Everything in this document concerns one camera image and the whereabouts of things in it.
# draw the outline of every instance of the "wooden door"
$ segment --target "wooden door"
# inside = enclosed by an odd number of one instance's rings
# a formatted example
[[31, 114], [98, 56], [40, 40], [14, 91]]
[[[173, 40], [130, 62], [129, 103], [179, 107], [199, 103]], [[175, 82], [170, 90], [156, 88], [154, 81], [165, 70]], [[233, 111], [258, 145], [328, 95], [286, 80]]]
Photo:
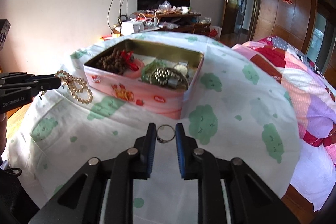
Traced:
[[223, 17], [221, 35], [234, 32], [239, 6], [238, 3], [239, 0], [225, 0], [225, 1], [226, 5], [224, 7], [224, 17]]

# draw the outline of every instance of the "doorway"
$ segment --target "doorway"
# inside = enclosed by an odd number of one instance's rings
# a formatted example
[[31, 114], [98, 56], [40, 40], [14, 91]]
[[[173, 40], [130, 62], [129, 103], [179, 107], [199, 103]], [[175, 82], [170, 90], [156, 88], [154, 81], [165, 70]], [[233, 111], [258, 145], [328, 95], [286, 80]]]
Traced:
[[221, 41], [243, 43], [253, 38], [261, 0], [225, 0]]

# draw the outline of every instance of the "person's hand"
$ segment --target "person's hand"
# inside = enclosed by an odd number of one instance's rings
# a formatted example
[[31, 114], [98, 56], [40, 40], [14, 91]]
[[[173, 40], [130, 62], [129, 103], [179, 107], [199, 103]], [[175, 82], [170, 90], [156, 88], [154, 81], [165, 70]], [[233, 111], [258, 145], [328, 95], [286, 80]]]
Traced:
[[6, 126], [7, 126], [7, 116], [6, 113], [0, 114], [0, 155], [5, 151], [6, 147]]

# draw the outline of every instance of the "black pants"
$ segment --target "black pants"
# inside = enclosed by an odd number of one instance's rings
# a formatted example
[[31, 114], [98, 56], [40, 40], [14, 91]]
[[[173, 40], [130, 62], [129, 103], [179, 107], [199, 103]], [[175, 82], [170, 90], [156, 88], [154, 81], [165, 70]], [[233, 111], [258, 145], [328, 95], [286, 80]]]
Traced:
[[0, 222], [5, 224], [28, 224], [39, 208], [23, 189], [16, 175], [10, 170], [3, 170], [7, 168], [9, 166], [7, 161], [5, 161], [0, 169]]

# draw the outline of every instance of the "table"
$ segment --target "table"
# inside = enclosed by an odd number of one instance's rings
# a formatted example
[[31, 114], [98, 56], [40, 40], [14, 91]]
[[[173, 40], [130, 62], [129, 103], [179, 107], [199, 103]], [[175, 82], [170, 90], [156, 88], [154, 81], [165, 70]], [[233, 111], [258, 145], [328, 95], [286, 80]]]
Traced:
[[[18, 133], [8, 140], [10, 165], [23, 170], [19, 180], [33, 201], [43, 206], [89, 158], [107, 160], [132, 146], [145, 135], [149, 122], [182, 122], [199, 147], [218, 158], [242, 158], [282, 197], [300, 152], [295, 113], [283, 96], [286, 90], [211, 38], [174, 32], [129, 37], [205, 52], [185, 117], [172, 120], [97, 90], [90, 105], [73, 101], [62, 88], [48, 91], [42, 100], [36, 97]], [[84, 77], [83, 64], [122, 39], [78, 49], [61, 69]], [[270, 150], [274, 139], [281, 140], [282, 151]], [[197, 196], [197, 182], [180, 177], [175, 142], [157, 143], [151, 178], [134, 182], [134, 223], [196, 223]]]

